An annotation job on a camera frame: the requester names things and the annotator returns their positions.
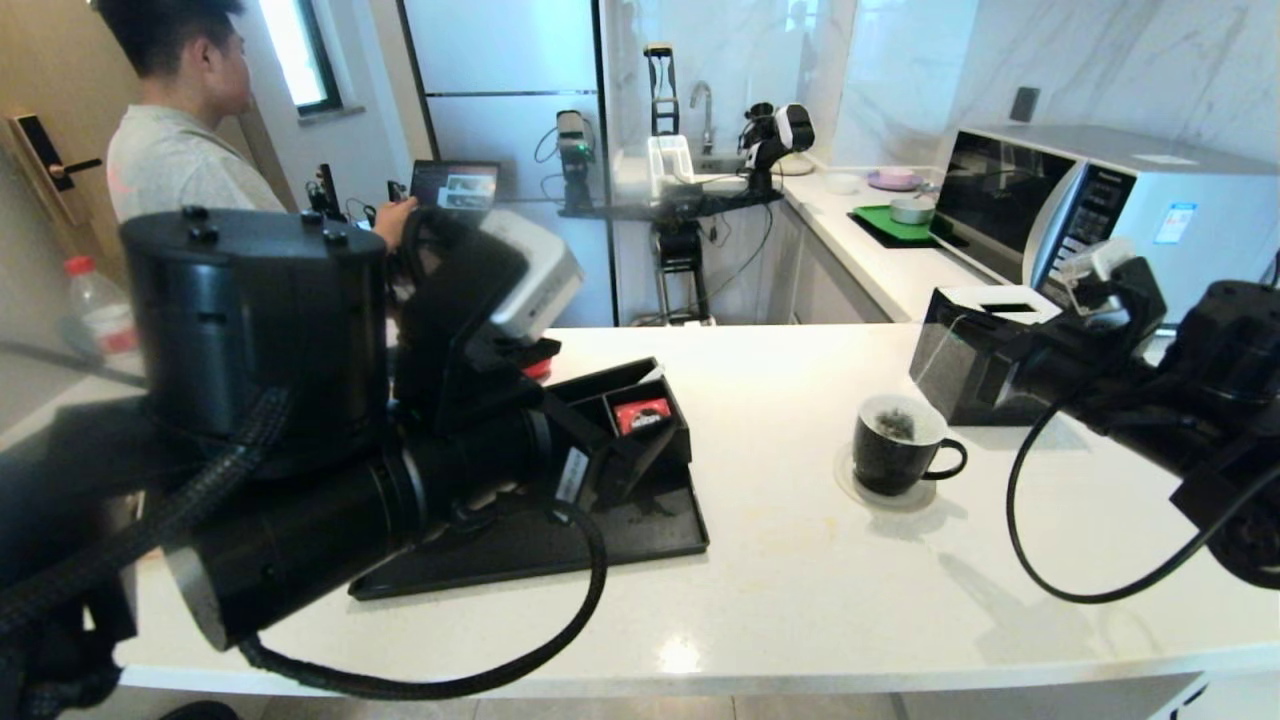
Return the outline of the clear water bottle red cap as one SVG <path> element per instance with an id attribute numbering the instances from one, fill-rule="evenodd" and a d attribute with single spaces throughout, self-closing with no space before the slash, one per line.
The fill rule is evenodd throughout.
<path id="1" fill-rule="evenodd" d="M 70 310 L 105 357 L 134 354 L 138 336 L 131 301 L 124 290 L 97 269 L 87 255 L 67 259 Z"/>

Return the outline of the black compartment organizer box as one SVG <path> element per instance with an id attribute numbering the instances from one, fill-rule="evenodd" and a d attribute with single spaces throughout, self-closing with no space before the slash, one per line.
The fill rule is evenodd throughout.
<path id="1" fill-rule="evenodd" d="M 689 423 L 654 357 L 544 388 L 553 437 L 588 457 L 588 506 L 604 510 L 639 496 L 646 478 L 692 461 Z"/>

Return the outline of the black tissue box white lid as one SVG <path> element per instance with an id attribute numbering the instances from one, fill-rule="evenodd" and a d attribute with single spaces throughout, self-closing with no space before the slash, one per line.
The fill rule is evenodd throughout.
<path id="1" fill-rule="evenodd" d="M 909 375 L 920 388 L 920 334 L 923 331 L 995 332 L 997 316 L 1036 324 L 1060 314 L 1060 307 L 1025 286 L 938 287 L 931 296 L 911 356 Z M 983 370 L 979 397 L 995 405 L 995 355 L 975 368 Z M 943 416 L 952 427 L 1029 427 L 1046 410 L 1038 404 L 1009 404 L 995 416 Z"/>

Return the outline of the black rectangular serving tray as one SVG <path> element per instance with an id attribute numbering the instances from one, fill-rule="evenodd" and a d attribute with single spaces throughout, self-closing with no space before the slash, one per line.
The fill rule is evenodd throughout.
<path id="1" fill-rule="evenodd" d="M 612 568 L 705 553 L 710 544 L 686 464 L 658 462 L 623 503 L 589 515 L 604 537 Z M 476 532 L 449 530 L 351 582 L 347 592 L 357 601 L 389 600 L 589 566 L 579 530 L 554 516 L 529 512 Z"/>

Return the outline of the black mug white inside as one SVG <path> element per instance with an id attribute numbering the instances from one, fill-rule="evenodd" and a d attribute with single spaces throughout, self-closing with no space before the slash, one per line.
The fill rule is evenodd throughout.
<path id="1" fill-rule="evenodd" d="M 916 442 L 901 445 L 874 429 L 876 414 L 900 407 L 916 419 Z M 950 436 L 941 413 L 927 401 L 906 395 L 873 395 L 858 409 L 852 430 L 855 475 L 868 489 L 902 495 L 920 480 L 946 480 L 965 470 L 968 448 Z"/>

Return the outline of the round clear coaster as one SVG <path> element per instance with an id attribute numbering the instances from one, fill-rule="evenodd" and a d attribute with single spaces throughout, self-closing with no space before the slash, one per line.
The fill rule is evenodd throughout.
<path id="1" fill-rule="evenodd" d="M 878 509 L 887 512 L 919 512 L 927 509 L 937 496 L 936 483 L 931 480 L 920 480 L 908 492 L 896 496 L 879 495 L 868 489 L 855 475 L 852 445 L 850 442 L 845 442 L 836 448 L 832 473 L 837 488 L 851 501 L 868 509 Z"/>

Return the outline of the black tray under mat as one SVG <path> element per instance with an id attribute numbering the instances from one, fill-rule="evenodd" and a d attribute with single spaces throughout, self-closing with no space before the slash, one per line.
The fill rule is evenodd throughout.
<path id="1" fill-rule="evenodd" d="M 865 231 L 879 246 L 884 249 L 937 249 L 940 243 L 925 232 L 920 238 L 899 238 L 887 231 L 881 229 L 856 213 L 847 213 L 846 217 Z"/>

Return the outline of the white kitchen cabinet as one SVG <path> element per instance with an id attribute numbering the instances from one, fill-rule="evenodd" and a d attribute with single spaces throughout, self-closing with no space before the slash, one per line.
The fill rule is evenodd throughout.
<path id="1" fill-rule="evenodd" d="M 891 316 L 788 206 L 768 319 L 781 324 L 883 324 Z"/>

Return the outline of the green mat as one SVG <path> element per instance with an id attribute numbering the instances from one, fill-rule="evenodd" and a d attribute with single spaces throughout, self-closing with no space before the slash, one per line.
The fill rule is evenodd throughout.
<path id="1" fill-rule="evenodd" d="M 890 218 L 890 206 L 863 206 L 855 208 L 850 213 L 856 213 L 859 217 L 865 218 L 881 229 L 897 236 L 899 238 L 920 238 L 925 232 L 929 232 L 929 225 L 904 225 L 893 222 Z"/>

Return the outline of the black centre stand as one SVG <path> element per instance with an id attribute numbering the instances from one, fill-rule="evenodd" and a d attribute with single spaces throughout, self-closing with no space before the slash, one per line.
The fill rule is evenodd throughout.
<path id="1" fill-rule="evenodd" d="M 643 56 L 650 81 L 650 137 L 681 135 L 675 50 L 668 44 L 649 44 Z M 668 184 L 660 195 L 654 195 L 650 187 L 650 196 L 660 305 L 657 320 L 667 325 L 710 324 L 713 316 L 707 301 L 698 215 L 701 186 L 696 181 L 692 184 Z"/>

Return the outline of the translucent white box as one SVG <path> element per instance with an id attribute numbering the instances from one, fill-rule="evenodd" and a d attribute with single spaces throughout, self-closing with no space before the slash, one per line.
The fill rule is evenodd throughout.
<path id="1" fill-rule="evenodd" d="M 695 172 L 687 138 L 658 135 L 646 140 L 648 178 L 652 192 L 660 195 L 668 184 L 692 184 Z"/>

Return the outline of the black device with green light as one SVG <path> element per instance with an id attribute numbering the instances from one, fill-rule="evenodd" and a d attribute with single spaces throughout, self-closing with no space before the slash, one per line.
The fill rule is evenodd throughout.
<path id="1" fill-rule="evenodd" d="M 564 210 L 570 215 L 584 214 L 593 209 L 589 177 L 595 152 L 590 123 L 580 111 L 563 110 L 557 113 L 556 131 L 564 182 Z"/>

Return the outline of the chrome kitchen faucet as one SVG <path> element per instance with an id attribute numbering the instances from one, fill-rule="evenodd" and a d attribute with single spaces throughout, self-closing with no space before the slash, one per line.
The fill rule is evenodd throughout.
<path id="1" fill-rule="evenodd" d="M 709 158 L 716 149 L 714 94 L 712 87 L 705 81 L 699 79 L 692 86 L 690 108 L 703 109 L 700 150 L 704 158 Z"/>

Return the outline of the man in grey shirt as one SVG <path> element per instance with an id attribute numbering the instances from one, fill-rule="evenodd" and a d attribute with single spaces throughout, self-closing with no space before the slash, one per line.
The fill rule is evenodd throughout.
<path id="1" fill-rule="evenodd" d="M 108 145 L 115 218 L 186 206 L 284 213 L 265 177 L 219 133 L 253 100 L 242 0 L 97 0 L 140 81 Z"/>

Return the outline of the dark framed window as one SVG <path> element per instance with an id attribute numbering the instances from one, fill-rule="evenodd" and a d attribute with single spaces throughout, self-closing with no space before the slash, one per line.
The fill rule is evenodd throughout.
<path id="1" fill-rule="evenodd" d="M 301 118 L 344 108 L 315 0 L 259 0 L 271 47 Z"/>

